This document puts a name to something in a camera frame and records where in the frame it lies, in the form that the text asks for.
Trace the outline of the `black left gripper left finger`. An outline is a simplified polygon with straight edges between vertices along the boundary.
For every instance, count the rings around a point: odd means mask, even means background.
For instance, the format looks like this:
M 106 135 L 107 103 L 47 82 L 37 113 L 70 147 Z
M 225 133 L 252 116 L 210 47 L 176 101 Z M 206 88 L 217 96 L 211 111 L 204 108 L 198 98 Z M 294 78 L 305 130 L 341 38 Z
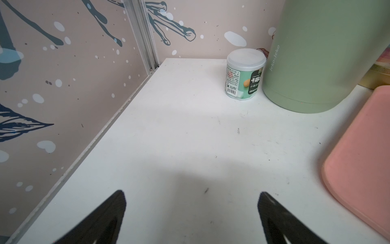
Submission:
M 115 191 L 56 244 L 115 244 L 126 211 L 122 190 Z

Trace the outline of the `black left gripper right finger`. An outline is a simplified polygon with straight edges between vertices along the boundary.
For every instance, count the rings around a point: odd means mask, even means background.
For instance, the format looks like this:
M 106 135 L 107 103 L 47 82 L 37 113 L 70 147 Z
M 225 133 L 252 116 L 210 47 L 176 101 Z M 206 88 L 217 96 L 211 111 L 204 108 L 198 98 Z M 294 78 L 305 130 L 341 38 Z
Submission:
M 258 212 L 268 244 L 325 243 L 267 192 L 260 194 Z

